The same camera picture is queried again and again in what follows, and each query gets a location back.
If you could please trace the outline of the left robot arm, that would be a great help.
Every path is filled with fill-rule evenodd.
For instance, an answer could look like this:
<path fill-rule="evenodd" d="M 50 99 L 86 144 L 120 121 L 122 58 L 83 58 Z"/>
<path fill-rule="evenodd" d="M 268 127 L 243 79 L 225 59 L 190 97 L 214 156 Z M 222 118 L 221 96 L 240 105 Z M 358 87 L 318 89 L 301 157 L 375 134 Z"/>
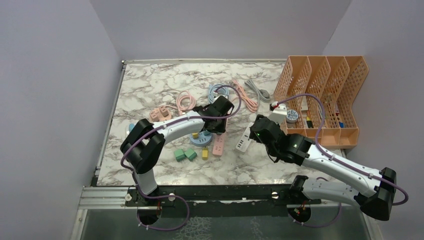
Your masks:
<path fill-rule="evenodd" d="M 130 164 L 135 183 L 139 187 L 138 199 L 144 205 L 157 200 L 157 182 L 153 167 L 157 164 L 164 146 L 192 133 L 208 131 L 223 134 L 227 118 L 236 113 L 234 105 L 224 96 L 213 103 L 196 106 L 179 117 L 152 123 L 139 120 L 120 146 L 123 159 Z"/>

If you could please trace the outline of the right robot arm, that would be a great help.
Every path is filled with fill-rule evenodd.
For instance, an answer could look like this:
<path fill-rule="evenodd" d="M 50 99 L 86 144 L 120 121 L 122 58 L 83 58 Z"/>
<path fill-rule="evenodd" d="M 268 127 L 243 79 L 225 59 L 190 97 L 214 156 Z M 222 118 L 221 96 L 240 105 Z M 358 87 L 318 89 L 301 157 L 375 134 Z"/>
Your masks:
<path fill-rule="evenodd" d="M 393 169 L 378 170 L 356 164 L 301 134 L 285 134 L 278 124 L 263 115 L 250 127 L 249 138 L 264 144 L 276 161 L 315 169 L 338 180 L 322 182 L 298 175 L 288 190 L 292 202 L 330 200 L 358 207 L 380 221 L 390 219 L 396 194 L 397 173 Z"/>

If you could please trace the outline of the pink brown plug adapter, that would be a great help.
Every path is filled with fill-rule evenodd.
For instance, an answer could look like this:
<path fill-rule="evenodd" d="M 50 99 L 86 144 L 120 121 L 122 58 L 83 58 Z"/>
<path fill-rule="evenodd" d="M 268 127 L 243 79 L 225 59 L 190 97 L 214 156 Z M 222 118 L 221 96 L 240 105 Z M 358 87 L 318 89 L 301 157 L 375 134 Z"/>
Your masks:
<path fill-rule="evenodd" d="M 169 110 L 167 109 L 167 107 L 166 107 L 166 106 L 160 106 L 158 109 L 159 109 L 160 114 L 161 114 L 164 118 L 169 116 L 170 112 L 169 112 Z"/>

